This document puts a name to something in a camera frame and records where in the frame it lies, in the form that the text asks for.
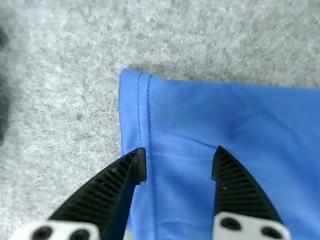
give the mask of screw hole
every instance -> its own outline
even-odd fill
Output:
[[[46,240],[50,237],[52,229],[48,226],[43,226],[34,232],[32,240]]]
[[[89,239],[89,232],[84,229],[79,229],[72,233],[70,240],[88,240]]]
[[[221,226],[230,230],[241,230],[241,225],[240,223],[230,217],[226,217],[221,220],[220,222]]]
[[[280,234],[280,232],[278,232],[272,227],[265,226],[264,228],[262,228],[261,232],[263,235],[268,236],[270,238],[282,239],[282,235]]]

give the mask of black ribbed pad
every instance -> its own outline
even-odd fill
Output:
[[[282,222],[253,176],[221,146],[213,156],[211,179],[216,181],[214,215],[230,212]]]
[[[49,219],[93,223],[102,239],[122,239],[135,186],[146,180],[145,149],[137,148],[89,180]]]

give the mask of blue fabric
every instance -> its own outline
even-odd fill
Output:
[[[320,239],[320,91],[164,80],[124,69],[122,152],[146,149],[135,240],[209,240],[218,145],[255,177],[295,240]]]

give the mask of gray carpet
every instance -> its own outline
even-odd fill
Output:
[[[1,0],[0,239],[119,157],[122,68],[320,86],[318,0],[86,2]]]

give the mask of seam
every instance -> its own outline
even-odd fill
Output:
[[[140,72],[139,76],[138,76],[138,81],[137,81],[137,93],[136,93],[136,105],[137,105],[137,113],[138,113],[138,126],[139,126],[139,139],[140,139],[140,147],[142,147],[142,139],[141,139],[141,125],[140,125],[140,105],[139,105],[139,89],[140,89],[140,76],[141,76],[142,72]]]
[[[149,137],[149,156],[150,156],[150,163],[151,163],[151,169],[152,169],[152,184],[153,184],[153,201],[154,201],[154,240],[157,239],[157,234],[158,234],[158,226],[156,224],[156,220],[157,220],[157,198],[156,198],[156,178],[155,178],[155,168],[154,168],[154,164],[153,164],[153,159],[152,159],[152,145],[151,145],[151,119],[150,119],[150,80],[151,80],[152,75],[150,75],[149,79],[148,79],[148,83],[147,83],[147,92],[146,92],[146,99],[147,99],[147,120],[148,120],[148,137]]]

